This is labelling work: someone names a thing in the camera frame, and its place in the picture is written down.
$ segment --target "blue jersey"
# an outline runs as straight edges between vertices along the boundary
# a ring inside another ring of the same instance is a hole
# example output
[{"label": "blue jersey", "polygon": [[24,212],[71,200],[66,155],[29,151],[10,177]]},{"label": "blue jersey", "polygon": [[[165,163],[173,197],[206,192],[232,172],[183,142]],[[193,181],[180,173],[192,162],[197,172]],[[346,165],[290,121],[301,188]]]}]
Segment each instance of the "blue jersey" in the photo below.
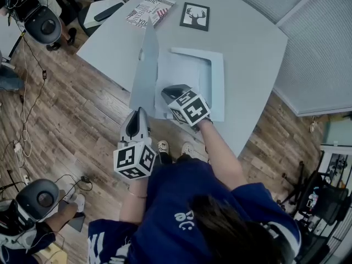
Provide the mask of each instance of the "blue jersey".
[{"label": "blue jersey", "polygon": [[155,169],[149,184],[146,212],[140,226],[96,220],[89,225],[90,263],[206,263],[212,255],[189,204],[196,195],[211,195],[237,211],[244,221],[280,227],[295,254],[300,233],[295,221],[273,201],[262,183],[227,190],[209,164],[199,160]]}]

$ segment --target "black and white cube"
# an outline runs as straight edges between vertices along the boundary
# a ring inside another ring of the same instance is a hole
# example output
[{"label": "black and white cube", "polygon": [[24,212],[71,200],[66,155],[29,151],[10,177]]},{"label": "black and white cube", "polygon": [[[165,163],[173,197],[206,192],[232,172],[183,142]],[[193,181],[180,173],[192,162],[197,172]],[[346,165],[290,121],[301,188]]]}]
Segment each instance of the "black and white cube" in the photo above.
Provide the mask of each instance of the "black and white cube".
[{"label": "black and white cube", "polygon": [[210,114],[210,109],[204,98],[193,89],[178,97],[168,107],[178,122],[187,123],[190,126],[194,126]]},{"label": "black and white cube", "polygon": [[114,171],[135,180],[151,175],[156,158],[155,151],[144,142],[138,142],[114,151]]}]

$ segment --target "black picture frame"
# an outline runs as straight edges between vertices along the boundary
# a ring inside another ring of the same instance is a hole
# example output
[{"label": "black picture frame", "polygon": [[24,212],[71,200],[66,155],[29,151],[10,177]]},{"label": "black picture frame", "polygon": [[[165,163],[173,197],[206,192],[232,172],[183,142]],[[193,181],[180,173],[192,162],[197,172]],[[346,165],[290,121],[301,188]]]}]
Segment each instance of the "black picture frame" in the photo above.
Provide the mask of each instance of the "black picture frame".
[{"label": "black picture frame", "polygon": [[[196,7],[204,8],[204,9],[207,10],[206,24],[205,24],[205,26],[203,26],[203,25],[186,24],[186,23],[183,22],[183,21],[184,21],[184,18],[185,18],[187,6],[196,6]],[[210,8],[209,8],[209,7],[203,6],[203,5],[198,5],[198,4],[193,4],[193,3],[185,2],[184,6],[183,6],[183,10],[182,10],[182,17],[181,17],[180,26],[184,26],[184,27],[186,27],[186,28],[192,28],[192,29],[198,29],[198,30],[208,31],[208,30],[209,30],[209,17],[210,17]]]}]

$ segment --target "white desk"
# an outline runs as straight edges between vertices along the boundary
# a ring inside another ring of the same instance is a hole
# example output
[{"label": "white desk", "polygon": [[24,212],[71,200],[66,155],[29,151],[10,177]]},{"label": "white desk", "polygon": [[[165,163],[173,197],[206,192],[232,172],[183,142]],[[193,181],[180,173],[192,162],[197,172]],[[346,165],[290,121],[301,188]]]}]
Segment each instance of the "white desk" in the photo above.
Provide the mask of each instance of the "white desk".
[{"label": "white desk", "polygon": [[[142,0],[131,0],[88,39],[78,55],[131,91],[144,29],[126,22]],[[287,37],[242,0],[175,0],[156,28],[160,48],[185,47],[224,54],[225,122],[214,123],[236,155],[272,91]],[[179,26],[184,2],[210,7],[209,31]]]}]

